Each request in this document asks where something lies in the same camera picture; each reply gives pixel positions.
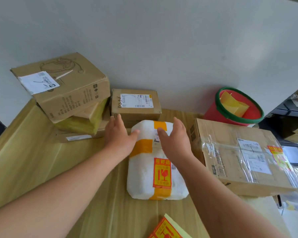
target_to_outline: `person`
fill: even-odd
[[[111,117],[101,151],[0,208],[0,237],[65,237],[105,177],[131,153],[138,134],[127,134],[120,115]],[[170,136],[161,128],[158,134],[211,238],[286,237],[198,161],[179,119],[174,118]]]

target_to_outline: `red bucket with green rim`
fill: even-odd
[[[237,101],[243,102],[249,106],[243,117],[238,117],[224,108],[221,104],[220,97],[223,92],[227,91]],[[204,115],[204,119],[218,121],[222,123],[230,123],[242,126],[249,126],[262,121],[264,112],[262,108],[250,96],[239,91],[236,88],[224,87],[215,94],[215,101]]]

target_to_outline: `hand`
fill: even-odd
[[[171,162],[178,157],[184,158],[193,155],[186,127],[176,117],[173,120],[173,130],[170,136],[162,128],[157,130],[162,150]]]
[[[116,119],[111,116],[105,127],[105,148],[116,150],[122,160],[131,153],[139,132],[140,130],[136,129],[128,135],[121,115],[118,114]]]

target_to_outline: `wooden table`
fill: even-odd
[[[199,115],[163,110],[187,126]],[[70,169],[103,147],[103,138],[57,143],[55,127],[31,100],[0,137],[0,206]],[[128,159],[104,180],[67,237],[147,238],[162,216],[170,215],[193,238],[209,237],[193,202],[136,200],[126,190]],[[283,233],[289,232],[272,197],[242,197]]]

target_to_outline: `yellow package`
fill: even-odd
[[[226,110],[238,117],[242,117],[249,106],[243,102],[237,101],[228,92],[224,91],[221,98],[221,104]]]
[[[170,216],[165,214],[148,238],[192,238]]]
[[[95,135],[97,133],[98,127],[102,121],[102,116],[107,105],[107,100],[104,99],[100,103],[93,107],[93,112],[89,115],[86,114],[86,117],[82,117],[84,114],[82,112],[79,113],[78,116],[71,116],[67,119],[62,120],[55,124],[55,126],[59,130],[87,134],[87,135]]]

